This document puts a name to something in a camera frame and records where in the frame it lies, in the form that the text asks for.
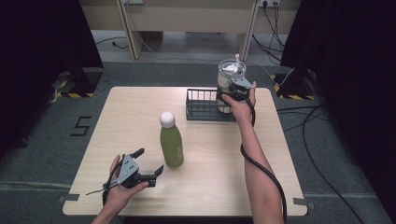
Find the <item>human hand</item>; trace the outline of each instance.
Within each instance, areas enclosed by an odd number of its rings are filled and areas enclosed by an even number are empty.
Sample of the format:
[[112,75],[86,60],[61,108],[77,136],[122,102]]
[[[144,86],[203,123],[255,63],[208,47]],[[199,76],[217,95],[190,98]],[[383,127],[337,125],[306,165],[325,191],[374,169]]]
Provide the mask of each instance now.
[[[253,89],[250,90],[248,97],[253,105],[256,104],[255,92],[256,92],[256,82],[254,81]],[[236,121],[238,123],[243,121],[250,122],[251,110],[246,101],[235,101],[231,96],[227,94],[222,94],[221,97],[225,102],[231,105],[231,108],[233,109],[233,116],[236,118]]]
[[[114,167],[116,167],[119,161],[120,155],[117,155],[117,157],[114,158],[114,161],[111,164],[110,173],[114,169]],[[116,179],[117,176],[119,176],[119,173],[120,168],[118,168],[117,171],[114,172],[113,176],[111,176],[111,179]],[[92,223],[109,223],[111,219],[126,206],[132,196],[148,186],[148,182],[143,182],[134,186],[131,189],[127,189],[121,185],[111,188],[107,194],[107,200],[104,207]]]

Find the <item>person's right hand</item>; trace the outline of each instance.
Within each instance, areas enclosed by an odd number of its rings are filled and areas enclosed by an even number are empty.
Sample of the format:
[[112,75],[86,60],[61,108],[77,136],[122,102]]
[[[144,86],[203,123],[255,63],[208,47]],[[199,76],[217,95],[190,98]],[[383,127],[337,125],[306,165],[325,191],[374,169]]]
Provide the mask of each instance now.
[[[253,105],[256,104],[255,92],[256,82],[254,81],[253,89],[250,90],[248,97]],[[235,101],[231,96],[227,94],[222,94],[221,97],[225,102],[231,105],[231,108],[233,109],[233,116],[236,118],[236,121],[238,123],[246,120],[249,122],[251,121],[251,110],[246,101]]]

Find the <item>wall socket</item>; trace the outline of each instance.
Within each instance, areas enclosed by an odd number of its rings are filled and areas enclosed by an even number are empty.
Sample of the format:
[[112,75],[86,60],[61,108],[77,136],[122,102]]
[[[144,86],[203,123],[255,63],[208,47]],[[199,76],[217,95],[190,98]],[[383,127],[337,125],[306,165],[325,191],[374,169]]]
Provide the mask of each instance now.
[[274,3],[277,3],[277,5],[280,5],[280,0],[260,0],[259,7],[262,7],[262,4],[264,1],[267,1],[267,7],[275,7]]

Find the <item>human arm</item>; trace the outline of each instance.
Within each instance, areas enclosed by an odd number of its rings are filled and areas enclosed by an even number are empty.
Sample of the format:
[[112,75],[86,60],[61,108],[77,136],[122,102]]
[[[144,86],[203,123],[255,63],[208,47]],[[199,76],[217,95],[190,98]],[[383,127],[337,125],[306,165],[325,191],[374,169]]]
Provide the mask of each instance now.
[[[118,155],[110,167],[110,173],[116,167],[117,163],[120,160],[120,155]],[[117,178],[120,170],[115,172],[112,176],[112,179]],[[98,214],[98,216],[93,220],[92,224],[107,224],[115,217],[129,202],[132,196],[134,196],[137,192],[145,189],[149,186],[148,182],[143,182],[131,189],[127,189],[123,186],[116,186],[112,188],[107,194],[107,200],[102,210]]]
[[[250,90],[249,99],[255,105],[255,82],[253,87]],[[271,165],[262,151],[262,146],[251,124],[251,111],[248,103],[237,102],[225,94],[222,95],[222,98],[233,109],[246,153],[273,174]],[[254,223],[283,223],[279,191],[271,178],[250,161],[245,160],[245,179]]]

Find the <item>black stand base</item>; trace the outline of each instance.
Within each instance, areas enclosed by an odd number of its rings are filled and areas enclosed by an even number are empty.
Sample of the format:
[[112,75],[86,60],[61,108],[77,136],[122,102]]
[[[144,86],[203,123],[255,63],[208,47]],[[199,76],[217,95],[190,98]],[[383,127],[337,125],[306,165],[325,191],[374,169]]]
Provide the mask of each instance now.
[[309,86],[306,84],[306,80],[302,80],[299,85],[291,85],[287,80],[280,85],[283,80],[285,80],[287,74],[275,74],[274,82],[276,95],[282,99],[293,99],[293,100],[313,100],[314,96]]
[[92,97],[96,86],[102,77],[102,72],[84,72],[71,75],[64,81],[59,94],[63,97]]

